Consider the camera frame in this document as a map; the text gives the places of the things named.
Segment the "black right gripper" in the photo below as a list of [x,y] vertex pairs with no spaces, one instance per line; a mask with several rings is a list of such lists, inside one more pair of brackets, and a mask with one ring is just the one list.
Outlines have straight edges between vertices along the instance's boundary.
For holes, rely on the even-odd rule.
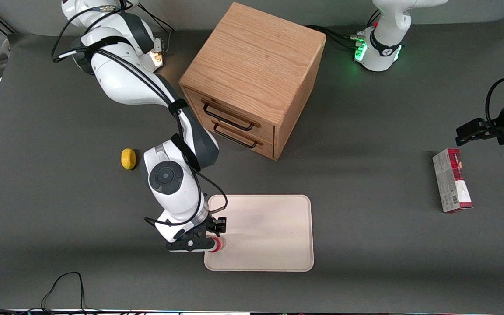
[[221,235],[226,233],[227,218],[226,217],[206,217],[206,219],[195,226],[195,237],[196,238],[206,238],[207,233],[210,235]]

